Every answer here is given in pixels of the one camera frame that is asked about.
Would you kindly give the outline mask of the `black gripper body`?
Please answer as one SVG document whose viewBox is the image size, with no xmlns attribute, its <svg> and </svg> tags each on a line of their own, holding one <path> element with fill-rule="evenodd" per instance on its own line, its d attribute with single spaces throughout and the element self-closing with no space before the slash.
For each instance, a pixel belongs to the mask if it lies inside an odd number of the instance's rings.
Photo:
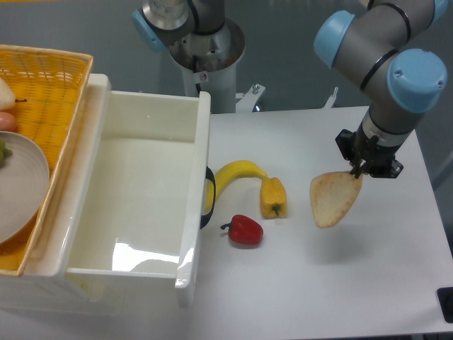
<svg viewBox="0 0 453 340">
<path fill-rule="evenodd" d="M 395 153 L 399 146 L 380 145 L 377 135 L 366 136 L 362 128 L 355 132 L 343 129 L 335 138 L 344 160 L 349 165 L 367 163 L 367 173 L 373 178 L 397 178 L 403 171 L 403 164 L 396 160 Z"/>
</svg>

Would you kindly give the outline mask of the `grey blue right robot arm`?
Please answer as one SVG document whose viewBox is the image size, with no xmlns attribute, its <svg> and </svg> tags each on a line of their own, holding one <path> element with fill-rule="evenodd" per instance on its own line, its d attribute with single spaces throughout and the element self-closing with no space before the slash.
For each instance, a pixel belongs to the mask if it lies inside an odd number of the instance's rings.
<svg viewBox="0 0 453 340">
<path fill-rule="evenodd" d="M 355 178 L 395 179 L 403 170 L 397 151 L 448 82 L 436 54 L 404 46 L 440 20 L 448 6 L 448 1 L 369 1 L 362 16 L 337 11 L 319 28 L 314 52 L 372 101 L 357 130 L 336 137 Z"/>
</svg>

